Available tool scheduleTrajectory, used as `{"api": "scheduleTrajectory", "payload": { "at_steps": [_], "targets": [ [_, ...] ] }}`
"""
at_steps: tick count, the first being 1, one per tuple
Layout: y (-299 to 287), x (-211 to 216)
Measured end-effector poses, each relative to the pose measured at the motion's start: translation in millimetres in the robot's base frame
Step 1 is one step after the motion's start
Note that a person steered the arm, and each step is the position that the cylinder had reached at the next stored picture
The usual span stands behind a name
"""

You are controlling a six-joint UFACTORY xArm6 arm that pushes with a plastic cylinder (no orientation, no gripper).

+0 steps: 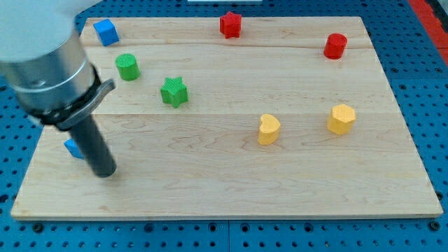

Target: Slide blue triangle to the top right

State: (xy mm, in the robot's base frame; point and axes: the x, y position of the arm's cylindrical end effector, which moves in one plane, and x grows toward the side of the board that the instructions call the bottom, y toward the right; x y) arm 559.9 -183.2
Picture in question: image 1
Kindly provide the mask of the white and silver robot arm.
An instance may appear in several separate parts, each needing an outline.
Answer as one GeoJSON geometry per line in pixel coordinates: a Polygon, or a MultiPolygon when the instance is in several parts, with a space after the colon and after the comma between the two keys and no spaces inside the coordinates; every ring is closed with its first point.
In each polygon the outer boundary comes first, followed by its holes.
{"type": "Polygon", "coordinates": [[[1,2],[1,75],[23,109],[69,132],[98,177],[116,170],[92,112],[115,88],[89,61],[75,17],[97,0],[1,2]]]}

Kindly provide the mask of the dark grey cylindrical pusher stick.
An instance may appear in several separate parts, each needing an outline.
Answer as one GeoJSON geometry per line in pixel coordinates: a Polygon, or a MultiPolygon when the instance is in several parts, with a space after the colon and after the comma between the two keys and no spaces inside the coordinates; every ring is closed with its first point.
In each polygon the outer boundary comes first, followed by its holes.
{"type": "Polygon", "coordinates": [[[74,125],[69,133],[95,176],[105,178],[116,171],[116,162],[91,115],[74,125]]]}

